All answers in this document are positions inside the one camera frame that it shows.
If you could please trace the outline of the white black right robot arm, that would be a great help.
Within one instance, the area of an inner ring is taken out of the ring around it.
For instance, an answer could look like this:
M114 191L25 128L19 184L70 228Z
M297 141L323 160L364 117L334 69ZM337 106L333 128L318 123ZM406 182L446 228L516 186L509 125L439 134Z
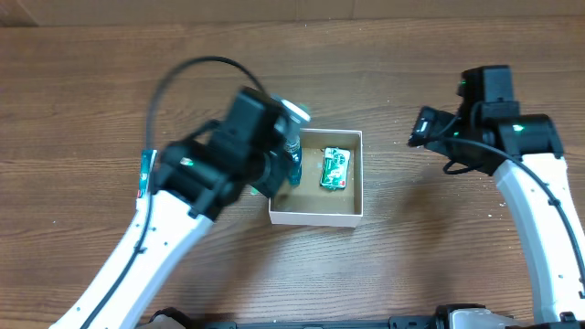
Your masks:
M408 145L446 156L446 175L494 179L525 256L534 327L583 327L584 232L554 122L520 111L507 65L464 71L457 94L455 113L420 109Z

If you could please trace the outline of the green soap packet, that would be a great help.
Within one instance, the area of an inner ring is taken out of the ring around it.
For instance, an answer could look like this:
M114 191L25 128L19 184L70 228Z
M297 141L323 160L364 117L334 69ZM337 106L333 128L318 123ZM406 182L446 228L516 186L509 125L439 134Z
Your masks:
M350 160L351 152L349 150L326 147L320 186L328 190L345 189Z

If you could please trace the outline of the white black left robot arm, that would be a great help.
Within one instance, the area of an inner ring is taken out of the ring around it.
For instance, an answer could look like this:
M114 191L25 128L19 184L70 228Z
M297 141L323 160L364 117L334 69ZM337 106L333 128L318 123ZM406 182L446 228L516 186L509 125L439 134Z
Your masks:
M246 186L266 197L293 160L286 144L311 120L277 95L243 88L211 120L144 158L131 225L57 328L134 328L181 259Z

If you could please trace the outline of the teal mouthwash bottle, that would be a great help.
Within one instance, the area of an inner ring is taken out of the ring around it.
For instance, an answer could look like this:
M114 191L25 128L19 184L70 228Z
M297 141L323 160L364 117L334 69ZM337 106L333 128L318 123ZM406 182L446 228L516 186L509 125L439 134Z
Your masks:
M291 186L298 186L302 178L302 155L303 149L301 147L300 136L288 140L284 145L284 150L291 157L291 167L289 169L287 178Z

